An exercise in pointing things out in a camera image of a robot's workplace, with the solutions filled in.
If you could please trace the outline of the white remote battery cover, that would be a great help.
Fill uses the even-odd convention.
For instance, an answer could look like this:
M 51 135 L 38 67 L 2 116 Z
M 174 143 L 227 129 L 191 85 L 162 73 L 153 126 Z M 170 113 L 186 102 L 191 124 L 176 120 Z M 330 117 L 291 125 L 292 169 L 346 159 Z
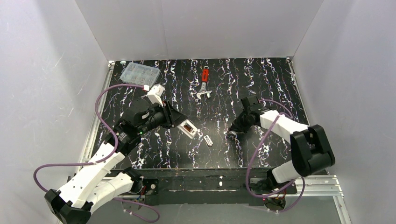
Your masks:
M 213 141 L 211 140 L 211 138 L 209 137 L 209 135 L 205 135 L 205 136 L 204 136 L 204 140 L 205 140 L 207 146 L 210 146 L 210 147 L 211 147 L 211 146 L 213 145 Z

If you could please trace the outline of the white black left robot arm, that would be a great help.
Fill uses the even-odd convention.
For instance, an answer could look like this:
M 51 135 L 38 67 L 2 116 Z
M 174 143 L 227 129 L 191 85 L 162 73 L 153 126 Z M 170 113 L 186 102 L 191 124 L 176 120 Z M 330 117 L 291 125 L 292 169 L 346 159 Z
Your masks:
M 188 117 L 169 101 L 155 103 L 146 110 L 130 110 L 113 127 L 88 165 L 58 190 L 47 191 L 44 198 L 51 212 L 63 224 L 85 224 L 94 211 L 117 196 L 126 192 L 140 194 L 145 188 L 144 177 L 132 167 L 105 183 L 101 181 L 139 146 L 143 134 L 158 127 L 178 128 L 191 139 L 198 132 Z

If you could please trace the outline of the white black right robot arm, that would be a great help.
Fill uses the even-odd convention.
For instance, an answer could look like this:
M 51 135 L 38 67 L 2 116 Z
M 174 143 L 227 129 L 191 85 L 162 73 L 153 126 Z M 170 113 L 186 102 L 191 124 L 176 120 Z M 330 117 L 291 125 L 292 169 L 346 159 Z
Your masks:
M 335 164 L 331 145 L 320 125 L 298 123 L 277 110 L 264 107 L 257 96 L 241 100 L 243 110 L 232 122 L 229 133 L 246 133 L 259 126 L 286 140 L 291 146 L 291 160 L 267 172 L 266 183 L 276 186 L 299 177 L 307 177 Z

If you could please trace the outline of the white remote control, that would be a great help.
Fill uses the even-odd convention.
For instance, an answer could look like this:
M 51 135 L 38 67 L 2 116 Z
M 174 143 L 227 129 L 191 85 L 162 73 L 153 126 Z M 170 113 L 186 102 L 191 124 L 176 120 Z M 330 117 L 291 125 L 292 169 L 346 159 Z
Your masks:
M 198 129 L 194 126 L 194 124 L 186 119 L 183 122 L 181 122 L 177 128 L 182 131 L 185 135 L 187 135 L 187 137 L 189 137 L 190 139 L 194 139 L 194 137 L 196 136 L 196 134 L 198 133 Z

